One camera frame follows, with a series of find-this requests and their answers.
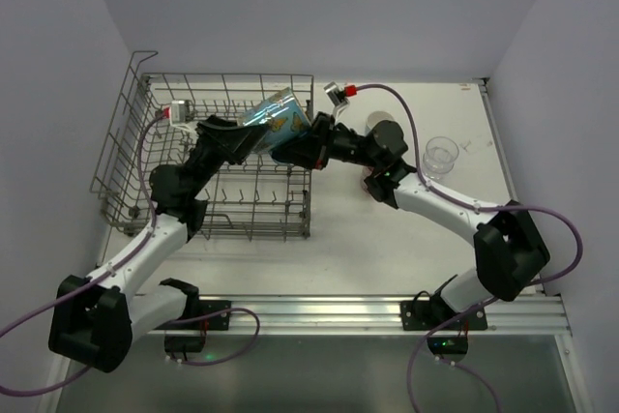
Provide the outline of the light blue faceted cup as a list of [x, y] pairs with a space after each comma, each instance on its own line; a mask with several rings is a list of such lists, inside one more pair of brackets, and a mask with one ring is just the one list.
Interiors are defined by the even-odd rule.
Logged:
[[392, 114], [386, 111], [373, 111], [365, 121], [365, 135], [371, 133], [374, 127], [383, 121], [393, 121], [394, 117]]

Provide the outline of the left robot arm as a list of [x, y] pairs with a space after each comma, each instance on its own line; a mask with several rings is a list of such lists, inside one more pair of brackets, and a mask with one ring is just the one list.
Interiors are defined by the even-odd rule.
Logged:
[[160, 164], [138, 176], [150, 191], [150, 220], [105, 265], [61, 282], [48, 337], [53, 353], [111, 372], [150, 331], [207, 319], [192, 284], [166, 279], [148, 295], [138, 291], [201, 229], [208, 203], [199, 195], [211, 178], [223, 165], [243, 162], [267, 131], [265, 124], [239, 126], [211, 116], [198, 122], [197, 140], [184, 162]]

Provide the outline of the clear glass cup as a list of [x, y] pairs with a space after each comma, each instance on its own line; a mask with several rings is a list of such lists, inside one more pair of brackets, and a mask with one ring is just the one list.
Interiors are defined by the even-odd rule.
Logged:
[[453, 140], [446, 136], [436, 136], [427, 142], [423, 159], [456, 163], [458, 156], [459, 149]]
[[444, 179], [454, 169], [455, 164], [453, 162], [443, 163], [435, 162], [430, 159], [422, 160], [422, 171], [427, 179], [432, 181], [439, 181]]

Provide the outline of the pink patterned mug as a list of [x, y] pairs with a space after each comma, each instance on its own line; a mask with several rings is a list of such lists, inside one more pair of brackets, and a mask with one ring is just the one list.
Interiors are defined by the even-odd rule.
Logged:
[[364, 194], [370, 196], [366, 179], [372, 174], [373, 169], [369, 166], [364, 166], [361, 171], [360, 186]]

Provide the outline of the blue patterned mug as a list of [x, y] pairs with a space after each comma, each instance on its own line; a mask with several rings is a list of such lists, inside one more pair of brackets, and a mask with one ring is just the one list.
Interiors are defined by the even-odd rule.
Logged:
[[276, 148], [305, 134], [310, 118], [290, 88], [284, 88], [235, 118], [239, 126], [267, 125], [269, 131], [254, 148], [256, 154], [268, 154], [278, 165], [287, 165], [273, 156]]

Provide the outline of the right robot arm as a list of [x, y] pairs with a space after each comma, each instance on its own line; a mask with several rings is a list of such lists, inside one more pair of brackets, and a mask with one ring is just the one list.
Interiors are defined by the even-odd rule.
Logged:
[[439, 196], [403, 160], [407, 149], [394, 121], [383, 120], [359, 135], [321, 113], [307, 133], [276, 147], [272, 156], [306, 169], [323, 169], [330, 160], [366, 166], [371, 173], [364, 183], [374, 200], [433, 221], [473, 247], [471, 270], [449, 278], [427, 301], [412, 306], [412, 314], [429, 327], [491, 298], [514, 300], [550, 259], [530, 214], [516, 201], [474, 206], [456, 192]]

